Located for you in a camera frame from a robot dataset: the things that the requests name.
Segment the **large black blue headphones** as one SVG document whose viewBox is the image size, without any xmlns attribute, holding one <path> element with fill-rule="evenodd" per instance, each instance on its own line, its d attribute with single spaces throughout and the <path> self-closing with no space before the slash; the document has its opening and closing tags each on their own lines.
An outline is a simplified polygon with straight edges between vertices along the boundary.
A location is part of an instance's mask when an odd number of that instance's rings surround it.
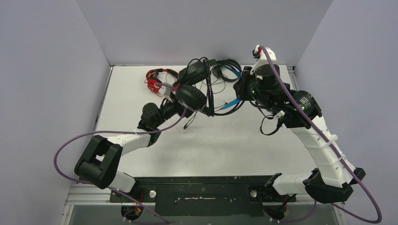
<svg viewBox="0 0 398 225">
<path fill-rule="evenodd" d="M 228 112 L 217 113 L 214 106 L 214 92 L 210 70 L 210 59 L 202 57 L 192 59 L 188 65 L 180 70 L 177 80 L 173 83 L 175 88 L 175 98 L 177 102 L 184 105 L 193 112 L 201 112 L 209 117 L 227 116 L 239 110 L 244 101 L 240 99 L 233 100 L 223 106 L 221 109 L 231 107 Z M 223 73 L 229 78 L 236 76 L 228 70 Z"/>
</svg>

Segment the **small black headphones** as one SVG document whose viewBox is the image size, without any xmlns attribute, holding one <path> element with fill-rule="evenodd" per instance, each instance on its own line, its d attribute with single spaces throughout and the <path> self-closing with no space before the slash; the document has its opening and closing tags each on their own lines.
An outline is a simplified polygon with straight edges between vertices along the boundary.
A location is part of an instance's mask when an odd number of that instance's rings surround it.
<svg viewBox="0 0 398 225">
<path fill-rule="evenodd" d="M 215 94 L 219 94 L 223 92 L 226 88 L 226 83 L 234 83 L 238 81 L 241 77 L 242 69 L 240 64 L 233 59 L 224 59 L 224 60 L 216 60 L 211 59 L 210 61 L 210 70 L 212 75 L 216 78 L 216 81 L 212 83 L 212 85 L 223 84 L 223 89 L 215 92 Z M 234 74 L 235 78 L 229 78 L 227 75 L 223 73 L 223 70 L 228 70 L 232 74 Z"/>
</svg>

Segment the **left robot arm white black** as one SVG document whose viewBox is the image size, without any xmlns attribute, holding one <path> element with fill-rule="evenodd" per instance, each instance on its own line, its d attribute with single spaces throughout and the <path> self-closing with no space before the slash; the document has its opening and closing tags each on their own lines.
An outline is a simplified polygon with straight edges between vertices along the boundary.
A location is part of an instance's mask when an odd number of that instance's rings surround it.
<svg viewBox="0 0 398 225">
<path fill-rule="evenodd" d="M 162 132 L 159 126 L 168 119 L 175 115 L 182 119 L 192 113 L 176 101 L 167 101 L 161 106 L 145 104 L 137 129 L 110 137 L 94 135 L 78 159 L 74 173 L 100 189 L 122 191 L 122 196 L 130 202 L 137 200 L 140 197 L 138 181 L 118 170 L 120 159 L 134 150 L 155 144 Z"/>
</svg>

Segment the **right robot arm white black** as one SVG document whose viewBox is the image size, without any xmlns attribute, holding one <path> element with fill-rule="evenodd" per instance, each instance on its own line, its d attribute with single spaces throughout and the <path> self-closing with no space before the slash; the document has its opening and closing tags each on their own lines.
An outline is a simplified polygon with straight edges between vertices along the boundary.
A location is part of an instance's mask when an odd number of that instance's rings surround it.
<svg viewBox="0 0 398 225">
<path fill-rule="evenodd" d="M 353 185 L 365 177 L 362 168 L 353 166 L 337 146 L 337 136 L 329 132 L 315 98 L 303 90 L 292 90 L 279 82 L 279 67 L 246 66 L 233 88 L 239 99 L 266 110 L 304 145 L 316 168 L 307 173 L 275 174 L 265 188 L 273 201 L 283 195 L 304 194 L 328 204 L 344 202 Z"/>
</svg>

